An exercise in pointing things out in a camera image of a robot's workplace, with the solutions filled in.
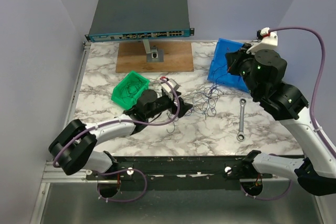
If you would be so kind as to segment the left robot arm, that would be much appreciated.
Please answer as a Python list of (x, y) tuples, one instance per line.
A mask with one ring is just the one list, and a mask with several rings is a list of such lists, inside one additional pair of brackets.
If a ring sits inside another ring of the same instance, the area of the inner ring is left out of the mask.
[(153, 126), (156, 117), (169, 111), (172, 117), (183, 117), (193, 106), (184, 102), (180, 92), (165, 92), (159, 97), (154, 90), (142, 92), (136, 104), (119, 117), (89, 126), (79, 119), (72, 120), (50, 144), (53, 166), (61, 168), (66, 175), (81, 169), (98, 172), (104, 179), (116, 175), (118, 161), (107, 151), (96, 152), (96, 145), (117, 137), (126, 137)]

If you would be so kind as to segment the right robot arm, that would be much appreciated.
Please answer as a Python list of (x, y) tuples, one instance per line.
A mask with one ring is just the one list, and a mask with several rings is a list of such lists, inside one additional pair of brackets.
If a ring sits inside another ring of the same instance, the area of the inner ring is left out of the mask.
[(294, 159), (251, 151), (243, 159), (242, 173), (249, 178), (278, 175), (315, 196), (335, 194), (335, 146), (322, 129), (313, 126), (301, 91), (282, 81), (287, 62), (274, 50), (251, 54), (244, 47), (226, 53), (225, 58), (228, 73), (242, 77), (253, 101), (291, 133), (305, 154), (305, 158)]

